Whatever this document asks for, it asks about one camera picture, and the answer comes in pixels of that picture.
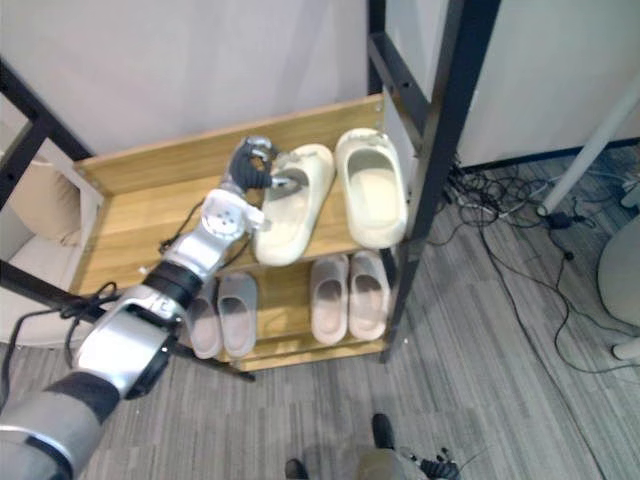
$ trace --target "person's foot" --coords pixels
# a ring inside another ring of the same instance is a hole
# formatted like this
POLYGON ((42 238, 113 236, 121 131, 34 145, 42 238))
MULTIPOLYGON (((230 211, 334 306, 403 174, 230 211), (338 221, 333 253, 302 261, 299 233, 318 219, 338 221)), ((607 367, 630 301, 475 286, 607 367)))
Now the person's foot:
POLYGON ((393 439, 393 428, 389 417, 384 413, 376 413, 371 419, 371 429, 373 430, 373 442, 376 448, 395 448, 393 439))
POLYGON ((284 467, 284 474, 287 478, 297 480, 309 480, 309 474, 304 465, 297 458, 292 458, 284 467))

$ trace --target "white pole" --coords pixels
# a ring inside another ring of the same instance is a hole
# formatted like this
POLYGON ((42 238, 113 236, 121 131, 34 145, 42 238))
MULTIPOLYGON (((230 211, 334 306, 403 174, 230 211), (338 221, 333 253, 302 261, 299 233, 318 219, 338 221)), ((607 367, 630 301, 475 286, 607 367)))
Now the white pole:
POLYGON ((553 187, 553 190, 549 192, 542 205, 538 207, 538 214, 548 215, 555 210, 564 196, 569 193, 569 190, 591 166, 607 142, 616 133, 618 127, 638 104, 638 101, 640 101, 640 72, 631 81, 624 95, 620 97, 611 109, 607 118, 600 124, 587 143, 584 144, 576 159, 556 186, 553 187))

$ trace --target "floor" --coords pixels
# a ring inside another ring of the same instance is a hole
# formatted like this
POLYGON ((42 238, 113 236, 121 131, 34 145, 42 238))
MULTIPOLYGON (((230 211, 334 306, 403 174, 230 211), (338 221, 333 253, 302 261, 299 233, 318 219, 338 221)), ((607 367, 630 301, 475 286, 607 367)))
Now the floor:
MULTIPOLYGON (((638 168, 637 150, 604 157, 597 168, 608 172, 638 168)), ((520 166, 518 175, 552 177, 568 161, 520 166)), ((575 193, 615 194, 615 183, 588 175, 575 193)), ((561 288, 581 310, 616 325, 600 305, 595 271, 605 242, 632 213, 615 201, 579 205, 595 225, 557 233, 575 255, 561 288)), ((458 223, 457 209, 445 208, 432 239, 446 238, 458 223)), ((560 254, 541 228, 497 222, 485 232, 513 267, 555 278, 560 254)), ((569 369, 553 349, 562 319, 558 298, 508 272, 505 279, 606 478, 640 478, 640 369, 602 375, 569 369)), ((369 421, 378 411, 392 419, 397 443, 418 454, 434 457, 447 446, 459 462, 478 455, 464 467, 465 480, 601 478, 526 342, 476 229, 462 227, 447 245, 425 249, 403 323, 386 365, 376 356, 320 362, 259 372, 257 383, 246 384, 175 359, 148 397, 120 406, 82 478, 280 479, 286 459, 298 456, 313 479, 349 479, 358 453, 372 445, 369 421)), ((573 362, 593 369, 619 364, 608 348, 623 338, 572 316, 560 343, 573 362)), ((13 371, 11 402, 60 377, 65 366, 60 352, 24 348, 13 371)))

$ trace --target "slipper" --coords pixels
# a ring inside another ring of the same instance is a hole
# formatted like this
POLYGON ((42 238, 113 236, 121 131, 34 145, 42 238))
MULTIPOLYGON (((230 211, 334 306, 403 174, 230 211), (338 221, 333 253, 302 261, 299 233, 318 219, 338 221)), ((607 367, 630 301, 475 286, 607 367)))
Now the slipper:
POLYGON ((215 279, 212 279, 202 287, 187 310, 187 330, 198 358, 212 358, 222 350, 220 318, 212 305, 214 291, 215 279))
POLYGON ((371 128, 349 130, 338 140, 335 159, 353 239, 367 248, 400 242, 407 227, 407 200, 389 137, 371 128))
POLYGON ((360 340, 380 338, 389 315, 389 282, 380 257, 369 251, 351 258, 349 331, 360 340))
POLYGON ((331 255, 311 267, 311 333, 326 345, 338 343, 347 333, 346 255, 331 255))
POLYGON ((324 145, 303 145, 276 160, 273 175, 295 180, 295 188, 272 187, 262 211, 271 228, 255 235, 254 251, 264 265, 283 266, 302 256, 322 203, 335 175, 331 151, 324 145))
POLYGON ((224 348, 229 356, 244 357, 256 344, 256 281, 246 273, 228 275, 220 282, 218 314, 224 348))

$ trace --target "beige cushion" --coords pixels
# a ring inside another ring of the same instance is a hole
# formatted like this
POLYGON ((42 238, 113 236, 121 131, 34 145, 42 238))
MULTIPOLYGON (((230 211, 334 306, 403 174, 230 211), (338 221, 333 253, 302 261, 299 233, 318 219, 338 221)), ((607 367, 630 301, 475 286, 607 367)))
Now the beige cushion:
POLYGON ((9 204, 36 235, 62 245, 78 243, 80 190, 41 157, 24 172, 9 204))

